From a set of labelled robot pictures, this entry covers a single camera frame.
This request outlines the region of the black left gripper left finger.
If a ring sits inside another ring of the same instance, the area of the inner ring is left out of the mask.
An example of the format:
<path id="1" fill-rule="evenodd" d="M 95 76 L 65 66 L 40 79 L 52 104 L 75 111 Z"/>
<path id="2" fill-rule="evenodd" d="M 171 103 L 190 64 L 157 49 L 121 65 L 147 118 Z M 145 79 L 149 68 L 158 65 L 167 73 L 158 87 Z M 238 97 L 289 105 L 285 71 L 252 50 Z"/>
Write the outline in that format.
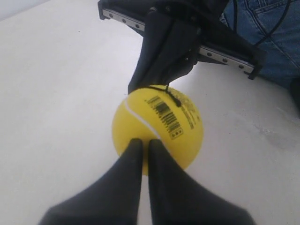
<path id="1" fill-rule="evenodd" d="M 51 207 L 41 225 L 136 225 L 143 170 L 143 143 L 129 142 L 116 163 L 94 184 Z"/>

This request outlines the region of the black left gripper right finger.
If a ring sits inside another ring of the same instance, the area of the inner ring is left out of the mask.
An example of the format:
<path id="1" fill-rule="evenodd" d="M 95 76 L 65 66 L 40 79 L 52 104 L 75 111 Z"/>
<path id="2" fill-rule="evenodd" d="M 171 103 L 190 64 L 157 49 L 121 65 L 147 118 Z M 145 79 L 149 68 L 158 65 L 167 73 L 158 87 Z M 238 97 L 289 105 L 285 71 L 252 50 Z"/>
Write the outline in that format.
<path id="1" fill-rule="evenodd" d="M 154 225 L 254 225 L 243 208 L 192 179 L 160 140 L 148 149 L 150 208 Z"/>

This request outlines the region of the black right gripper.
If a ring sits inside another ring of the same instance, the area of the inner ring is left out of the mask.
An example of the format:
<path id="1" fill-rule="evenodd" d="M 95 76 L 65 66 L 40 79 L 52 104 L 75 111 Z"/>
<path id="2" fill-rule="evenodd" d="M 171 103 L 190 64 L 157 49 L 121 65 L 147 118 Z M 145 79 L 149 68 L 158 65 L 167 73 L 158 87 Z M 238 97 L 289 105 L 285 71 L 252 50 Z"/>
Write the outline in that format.
<path id="1" fill-rule="evenodd" d="M 102 20 L 116 20 L 143 37 L 128 92 L 151 84 L 167 85 L 198 62 L 240 69 L 254 79 L 266 53 L 220 21 L 225 0 L 101 0 Z"/>

